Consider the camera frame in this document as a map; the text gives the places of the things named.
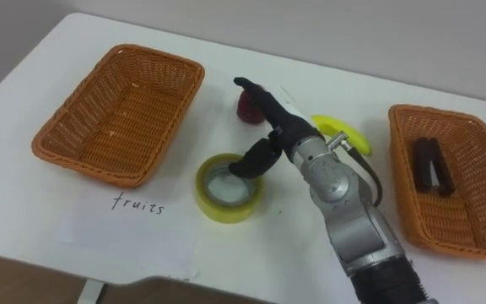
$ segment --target red fruit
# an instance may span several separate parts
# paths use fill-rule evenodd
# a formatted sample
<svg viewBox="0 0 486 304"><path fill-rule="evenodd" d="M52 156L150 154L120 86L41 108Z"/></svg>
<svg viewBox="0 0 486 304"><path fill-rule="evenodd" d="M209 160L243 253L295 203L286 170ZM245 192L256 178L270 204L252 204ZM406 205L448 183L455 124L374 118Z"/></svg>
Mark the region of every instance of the red fruit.
<svg viewBox="0 0 486 304"><path fill-rule="evenodd" d="M243 122L250 124L260 124L266 120L260 108L252 103L251 95L245 90L241 93L237 103L237 116Z"/></svg>

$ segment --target paper sheet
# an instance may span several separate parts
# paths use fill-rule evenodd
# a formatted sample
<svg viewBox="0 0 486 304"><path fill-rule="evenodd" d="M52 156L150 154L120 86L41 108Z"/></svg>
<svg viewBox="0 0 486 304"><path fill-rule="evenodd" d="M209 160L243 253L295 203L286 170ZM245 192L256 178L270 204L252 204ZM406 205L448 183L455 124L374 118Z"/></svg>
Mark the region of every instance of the paper sheet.
<svg viewBox="0 0 486 304"><path fill-rule="evenodd" d="M157 274L187 278L200 217L192 194L177 192L175 184L159 179L140 190L92 184L63 217L57 240L147 261Z"/></svg>

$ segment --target wicker basket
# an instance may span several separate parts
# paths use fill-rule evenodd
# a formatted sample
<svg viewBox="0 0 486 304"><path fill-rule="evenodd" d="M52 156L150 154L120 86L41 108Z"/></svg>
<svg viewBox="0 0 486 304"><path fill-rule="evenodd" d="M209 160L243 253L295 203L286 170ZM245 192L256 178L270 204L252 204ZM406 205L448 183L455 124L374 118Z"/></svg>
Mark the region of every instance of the wicker basket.
<svg viewBox="0 0 486 304"><path fill-rule="evenodd" d="M466 258L486 259L486 124L476 117L421 106L393 106L391 162L397 208L414 245ZM418 193L412 144L436 137L456 191L449 198Z"/></svg>
<svg viewBox="0 0 486 304"><path fill-rule="evenodd" d="M33 139L33 153L119 187L163 160L200 87L196 62L134 45L112 48Z"/></svg>

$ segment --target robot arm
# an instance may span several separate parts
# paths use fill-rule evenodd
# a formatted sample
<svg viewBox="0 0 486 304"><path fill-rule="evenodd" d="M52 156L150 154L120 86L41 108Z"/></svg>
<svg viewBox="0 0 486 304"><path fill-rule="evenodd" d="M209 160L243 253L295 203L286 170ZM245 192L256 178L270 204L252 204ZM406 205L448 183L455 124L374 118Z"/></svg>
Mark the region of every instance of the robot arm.
<svg viewBox="0 0 486 304"><path fill-rule="evenodd" d="M231 164L230 171L256 177L283 150L310 185L312 201L324 216L330 243L359 300L364 304L437 304L427 298L395 234L373 206L370 186L333 152L339 145L352 149L346 136L340 133L326 143L315 128L285 111L260 86L243 78L235 83L251 93L273 131L241 162Z"/></svg>

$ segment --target wooden floor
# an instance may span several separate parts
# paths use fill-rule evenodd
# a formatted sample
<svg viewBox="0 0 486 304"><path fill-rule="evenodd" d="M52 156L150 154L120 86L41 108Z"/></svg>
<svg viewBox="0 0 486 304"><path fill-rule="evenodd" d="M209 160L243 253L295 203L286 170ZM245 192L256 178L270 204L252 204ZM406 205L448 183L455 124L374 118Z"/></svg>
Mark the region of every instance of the wooden floor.
<svg viewBox="0 0 486 304"><path fill-rule="evenodd" d="M0 258L0 303L76 303L84 279ZM151 280L125 287L108 286L99 304L259 304L189 284Z"/></svg>

